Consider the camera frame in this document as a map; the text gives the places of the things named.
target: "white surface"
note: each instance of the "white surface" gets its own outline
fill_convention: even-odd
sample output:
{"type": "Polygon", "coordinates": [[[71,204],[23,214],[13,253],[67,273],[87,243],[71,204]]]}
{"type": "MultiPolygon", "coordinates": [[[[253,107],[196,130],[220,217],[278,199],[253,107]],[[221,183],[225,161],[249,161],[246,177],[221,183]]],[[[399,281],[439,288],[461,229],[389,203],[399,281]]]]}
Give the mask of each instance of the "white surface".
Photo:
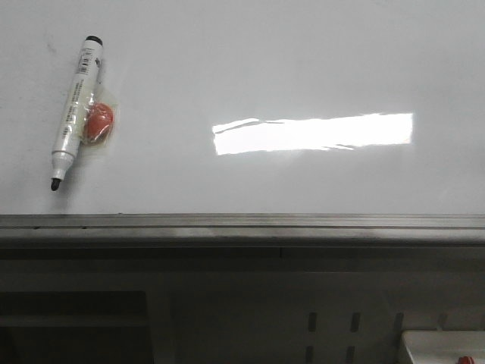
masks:
{"type": "Polygon", "coordinates": [[[485,2],[6,1],[0,213],[484,213],[485,2]],[[83,39],[120,102],[49,190],[83,39]],[[218,156],[247,118],[413,114],[411,144],[218,156]]]}
{"type": "Polygon", "coordinates": [[[407,331],[402,339],[407,358],[400,363],[456,364],[461,356],[485,362],[483,331],[407,331]]]}

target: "red magnet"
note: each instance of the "red magnet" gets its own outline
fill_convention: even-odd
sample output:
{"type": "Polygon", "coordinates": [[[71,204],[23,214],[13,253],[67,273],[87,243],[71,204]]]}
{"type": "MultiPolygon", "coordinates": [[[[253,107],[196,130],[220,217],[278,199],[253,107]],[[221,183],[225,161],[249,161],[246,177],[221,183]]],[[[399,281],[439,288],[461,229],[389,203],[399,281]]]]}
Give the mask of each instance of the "red magnet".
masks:
{"type": "Polygon", "coordinates": [[[458,364],[475,364],[475,361],[471,356],[462,356],[458,360],[458,364]]]}
{"type": "Polygon", "coordinates": [[[113,127],[113,110],[102,102],[95,102],[88,113],[86,136],[88,141],[95,143],[103,140],[113,127]]]}

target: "white object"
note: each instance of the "white object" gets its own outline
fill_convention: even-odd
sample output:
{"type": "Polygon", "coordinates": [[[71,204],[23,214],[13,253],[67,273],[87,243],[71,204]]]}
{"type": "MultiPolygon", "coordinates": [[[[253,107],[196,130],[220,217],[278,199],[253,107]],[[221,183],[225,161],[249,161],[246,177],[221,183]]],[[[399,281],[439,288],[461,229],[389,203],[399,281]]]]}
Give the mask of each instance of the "white object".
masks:
{"type": "Polygon", "coordinates": [[[485,363],[485,331],[406,331],[399,364],[456,364],[471,356],[485,363]]]}
{"type": "Polygon", "coordinates": [[[102,51],[101,40],[94,36],[88,36],[81,48],[77,70],[62,114],[58,136],[52,148],[53,190],[56,190],[59,182],[64,180],[67,170],[77,156],[87,112],[93,103],[102,51]]]}

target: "marker barrel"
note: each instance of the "marker barrel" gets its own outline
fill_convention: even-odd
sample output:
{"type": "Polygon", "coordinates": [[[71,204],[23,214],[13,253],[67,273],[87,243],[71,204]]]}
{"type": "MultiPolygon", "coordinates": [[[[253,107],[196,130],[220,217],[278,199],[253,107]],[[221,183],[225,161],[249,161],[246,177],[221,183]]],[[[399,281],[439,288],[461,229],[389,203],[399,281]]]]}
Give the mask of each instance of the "marker barrel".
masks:
{"type": "Polygon", "coordinates": [[[88,36],[81,48],[76,73],[67,94],[58,135],[52,148],[53,179],[63,180],[77,156],[87,113],[94,102],[102,52],[102,41],[95,36],[88,36]]]}

